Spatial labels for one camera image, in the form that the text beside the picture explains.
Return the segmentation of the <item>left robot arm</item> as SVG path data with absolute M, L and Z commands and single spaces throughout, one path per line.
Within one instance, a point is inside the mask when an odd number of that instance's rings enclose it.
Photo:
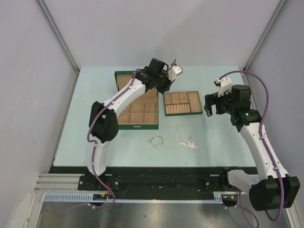
M 105 184 L 102 174 L 106 170 L 106 157 L 111 141 L 119 131 L 118 117 L 135 99 L 156 89 L 159 93 L 169 91 L 176 77 L 183 69 L 176 60 L 169 66 L 165 62 L 153 58 L 148 66 L 136 69 L 129 82 L 113 97 L 103 103 L 94 102 L 91 107 L 87 141 L 93 143 L 93 151 L 88 170 L 92 174 L 88 184 L 95 190 Z

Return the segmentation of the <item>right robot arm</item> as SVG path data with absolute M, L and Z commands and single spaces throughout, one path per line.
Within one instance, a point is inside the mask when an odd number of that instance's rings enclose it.
M 205 95 L 204 110 L 212 116 L 212 106 L 217 114 L 229 114 L 230 121 L 244 138 L 254 159 L 258 179 L 239 167 L 224 168 L 219 178 L 223 190 L 233 187 L 245 192 L 256 211 L 290 208 L 300 189 L 300 181 L 290 176 L 278 160 L 268 140 L 262 117 L 251 109 L 251 90 L 247 85 L 234 85 L 219 96 Z

